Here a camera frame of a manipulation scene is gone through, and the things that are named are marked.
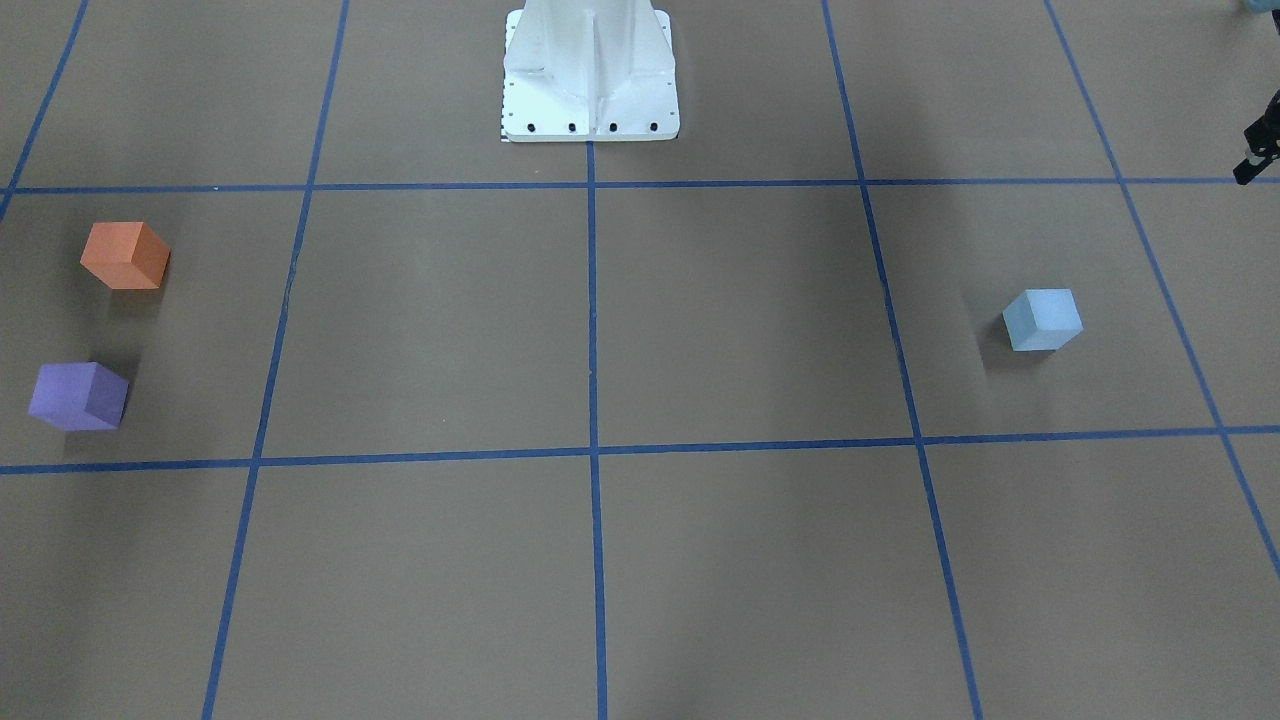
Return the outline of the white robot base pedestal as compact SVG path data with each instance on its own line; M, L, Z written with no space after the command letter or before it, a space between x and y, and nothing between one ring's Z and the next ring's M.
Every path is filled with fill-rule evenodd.
M502 141L678 137L668 13L649 1L526 1L504 28Z

